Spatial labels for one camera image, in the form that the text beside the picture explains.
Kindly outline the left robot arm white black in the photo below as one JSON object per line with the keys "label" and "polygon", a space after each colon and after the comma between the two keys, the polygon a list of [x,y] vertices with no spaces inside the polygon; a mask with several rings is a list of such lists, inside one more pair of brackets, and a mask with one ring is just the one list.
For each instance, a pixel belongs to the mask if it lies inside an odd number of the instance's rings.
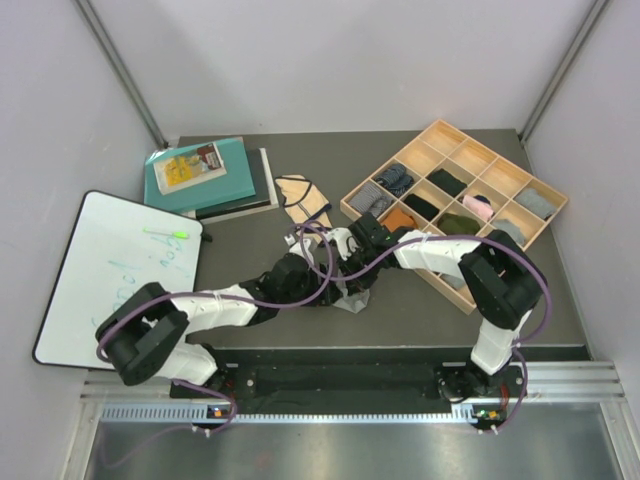
{"label": "left robot arm white black", "polygon": [[341,297],[334,282],[326,283],[295,253],[261,276],[226,289],[172,296],[160,283],[150,282],[97,328],[97,356],[110,363],[127,386],[153,377],[178,379],[212,397],[226,387],[227,374],[213,350],[188,343],[188,335],[255,326],[283,309],[330,306]]}

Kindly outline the grey underwear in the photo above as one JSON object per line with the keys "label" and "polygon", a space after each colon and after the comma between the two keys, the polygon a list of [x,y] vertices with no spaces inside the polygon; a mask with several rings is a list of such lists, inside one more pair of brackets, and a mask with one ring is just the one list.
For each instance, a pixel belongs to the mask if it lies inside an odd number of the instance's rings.
{"label": "grey underwear", "polygon": [[344,281],[336,282],[335,286],[338,288],[341,297],[332,304],[333,307],[353,314],[358,314],[367,307],[370,299],[369,289],[350,293]]}

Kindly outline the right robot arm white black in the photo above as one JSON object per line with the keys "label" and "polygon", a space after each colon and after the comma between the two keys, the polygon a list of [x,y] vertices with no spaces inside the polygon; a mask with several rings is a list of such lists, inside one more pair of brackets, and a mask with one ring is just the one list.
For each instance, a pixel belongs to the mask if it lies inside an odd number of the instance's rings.
{"label": "right robot arm white black", "polygon": [[424,270],[463,283],[482,315],[465,367],[441,380],[454,397],[487,396],[504,380],[522,327],[540,299],[552,308],[544,275],[502,230],[485,237],[437,235],[409,227],[391,232],[365,214],[334,235],[339,271],[349,286],[367,289],[383,268]]}

